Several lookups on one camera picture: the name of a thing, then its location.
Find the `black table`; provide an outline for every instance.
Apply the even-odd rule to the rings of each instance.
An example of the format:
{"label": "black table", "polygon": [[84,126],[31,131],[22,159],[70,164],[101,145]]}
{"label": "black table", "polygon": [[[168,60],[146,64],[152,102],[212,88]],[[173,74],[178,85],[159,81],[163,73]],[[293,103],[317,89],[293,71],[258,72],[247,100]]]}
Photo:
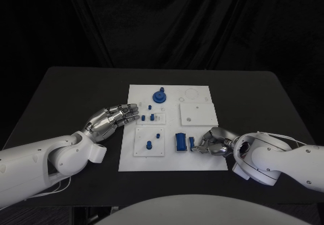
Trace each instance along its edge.
{"label": "black table", "polygon": [[[220,126],[238,134],[284,134],[313,144],[279,78],[271,72],[54,67],[48,70],[6,148],[73,134],[104,106],[125,104],[130,84],[209,85]],[[286,174],[276,186],[230,171],[119,172],[123,128],[103,142],[104,162],[89,163],[70,188],[19,206],[126,206],[179,194],[222,195],[257,203],[324,202]]]}

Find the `black backdrop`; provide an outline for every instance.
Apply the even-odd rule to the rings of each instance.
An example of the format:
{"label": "black backdrop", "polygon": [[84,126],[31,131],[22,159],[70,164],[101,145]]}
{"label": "black backdrop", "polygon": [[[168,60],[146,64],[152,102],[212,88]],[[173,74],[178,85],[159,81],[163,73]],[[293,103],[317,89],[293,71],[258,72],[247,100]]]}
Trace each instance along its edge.
{"label": "black backdrop", "polygon": [[273,71],[324,144],[323,12],[322,0],[4,1],[0,144],[51,66]]}

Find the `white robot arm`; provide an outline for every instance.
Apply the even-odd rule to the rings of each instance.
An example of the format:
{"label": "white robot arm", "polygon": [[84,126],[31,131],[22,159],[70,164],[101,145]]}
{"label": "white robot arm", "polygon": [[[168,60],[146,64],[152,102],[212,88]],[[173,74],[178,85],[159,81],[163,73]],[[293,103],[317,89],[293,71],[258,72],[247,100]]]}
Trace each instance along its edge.
{"label": "white robot arm", "polygon": [[281,173],[286,173],[307,188],[324,192],[324,147],[305,145],[292,149],[271,135],[276,134],[258,132],[240,136],[224,128],[214,127],[194,151],[225,157],[234,153],[234,172],[247,180],[253,178],[274,186]]}
{"label": "white robot arm", "polygon": [[[101,163],[107,148],[97,144],[117,127],[140,118],[136,104],[104,108],[83,131],[0,151],[0,207],[25,200],[70,178],[87,166]],[[50,174],[48,159],[58,172]]]}

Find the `white panel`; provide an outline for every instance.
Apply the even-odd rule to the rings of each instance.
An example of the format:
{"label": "white panel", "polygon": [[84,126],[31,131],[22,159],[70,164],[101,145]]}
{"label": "white panel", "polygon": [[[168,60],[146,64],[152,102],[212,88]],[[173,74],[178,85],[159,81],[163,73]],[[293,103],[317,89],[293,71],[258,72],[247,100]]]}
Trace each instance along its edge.
{"label": "white panel", "polygon": [[[148,141],[152,141],[152,149],[148,149]],[[165,156],[165,128],[137,127],[135,156]]]}
{"label": "white panel", "polygon": [[[168,100],[162,104],[153,101],[153,94],[165,87]],[[129,104],[139,105],[142,113],[165,113],[165,125],[130,123],[125,126],[125,137],[120,155],[119,171],[207,171],[228,170],[227,159],[222,156],[201,154],[199,152],[176,152],[176,133],[195,137],[198,145],[211,126],[182,126],[181,103],[214,103],[208,86],[173,85],[130,85]],[[165,157],[135,157],[136,128],[165,128]]]}
{"label": "white panel", "polygon": [[184,126],[218,127],[218,117],[214,103],[181,103]]}
{"label": "white panel", "polygon": [[166,114],[165,113],[140,113],[140,119],[137,120],[137,124],[148,125],[165,125],[166,124]]}

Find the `robotic hand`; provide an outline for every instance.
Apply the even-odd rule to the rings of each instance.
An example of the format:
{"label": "robotic hand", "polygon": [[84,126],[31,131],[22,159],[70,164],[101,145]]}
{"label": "robotic hand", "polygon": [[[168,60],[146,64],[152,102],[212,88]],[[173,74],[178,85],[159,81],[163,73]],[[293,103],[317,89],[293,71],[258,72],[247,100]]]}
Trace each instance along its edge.
{"label": "robotic hand", "polygon": [[194,151],[215,156],[234,153],[234,172],[247,180],[253,178],[261,184],[276,185],[281,173],[289,174],[307,188],[324,192],[324,147],[305,144],[292,149],[280,138],[293,138],[264,132],[240,136],[221,127],[205,134],[201,145]]}
{"label": "robotic hand", "polygon": [[[140,118],[136,104],[104,108],[90,118],[83,131],[0,151],[0,207],[48,189],[86,168],[101,163],[107,148],[97,144],[117,127]],[[58,172],[50,174],[48,159]]]}

